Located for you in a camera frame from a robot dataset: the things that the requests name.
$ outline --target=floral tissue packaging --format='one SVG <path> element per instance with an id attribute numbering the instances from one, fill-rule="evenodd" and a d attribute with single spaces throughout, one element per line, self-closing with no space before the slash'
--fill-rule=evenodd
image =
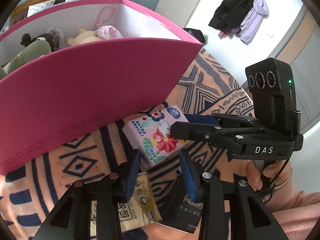
<path id="1" fill-rule="evenodd" d="M 131 146 L 142 152 L 145 168 L 155 166 L 186 143 L 170 135 L 170 127 L 176 121 L 188 122 L 177 106 L 168 107 L 127 122 L 123 132 Z"/>

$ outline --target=lavender hoodie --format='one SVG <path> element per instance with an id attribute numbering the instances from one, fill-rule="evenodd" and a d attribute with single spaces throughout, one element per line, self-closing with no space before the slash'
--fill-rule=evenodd
<path id="1" fill-rule="evenodd" d="M 256 35 L 263 17 L 269 13 L 268 5 L 265 0 L 253 0 L 253 7 L 245 16 L 239 28 L 235 28 L 232 32 L 240 37 L 241 41 L 249 44 Z"/>

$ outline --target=pink garment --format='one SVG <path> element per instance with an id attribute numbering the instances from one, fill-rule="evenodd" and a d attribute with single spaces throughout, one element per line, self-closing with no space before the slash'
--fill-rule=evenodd
<path id="1" fill-rule="evenodd" d="M 267 206 L 289 240 L 305 240 L 320 217 L 320 192 L 297 192 L 291 177 Z"/>
<path id="2" fill-rule="evenodd" d="M 228 37 L 228 34 L 229 33 L 219 32 L 218 37 L 222 40 L 222 39 Z"/>
<path id="3" fill-rule="evenodd" d="M 240 37 L 241 41 L 249 44 L 256 35 L 262 20 L 269 13 L 268 5 L 265 0 L 254 0 L 253 7 L 248 12 L 239 28 L 234 28 L 231 31 Z"/>

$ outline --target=black package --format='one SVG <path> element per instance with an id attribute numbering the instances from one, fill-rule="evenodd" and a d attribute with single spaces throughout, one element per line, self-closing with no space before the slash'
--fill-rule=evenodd
<path id="1" fill-rule="evenodd" d="M 200 221 L 202 208 L 203 203 L 193 203 L 188 197 L 183 177 L 178 176 L 160 208 L 160 224 L 193 234 Z"/>
<path id="2" fill-rule="evenodd" d="M 205 38 L 203 36 L 203 33 L 201 30 L 196 29 L 190 29 L 190 28 L 183 28 L 186 32 L 190 33 L 192 36 L 194 36 L 198 41 L 200 41 L 202 44 L 205 43 Z"/>

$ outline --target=camera module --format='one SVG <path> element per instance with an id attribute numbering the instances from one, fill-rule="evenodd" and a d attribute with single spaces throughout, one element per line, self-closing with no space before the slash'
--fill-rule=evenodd
<path id="1" fill-rule="evenodd" d="M 256 73 L 256 83 L 257 83 L 257 87 L 260 89 L 263 89 L 266 84 L 264 80 L 264 76 L 261 72 Z"/>
<path id="2" fill-rule="evenodd" d="M 250 76 L 248 77 L 248 83 L 249 83 L 249 86 L 253 88 L 253 86 L 254 86 L 254 79 L 253 79 L 253 76 L 252 76 L 252 75 L 250 75 Z"/>
<path id="3" fill-rule="evenodd" d="M 270 87 L 274 87 L 276 85 L 276 76 L 272 71 L 269 71 L 267 74 L 267 82 Z"/>

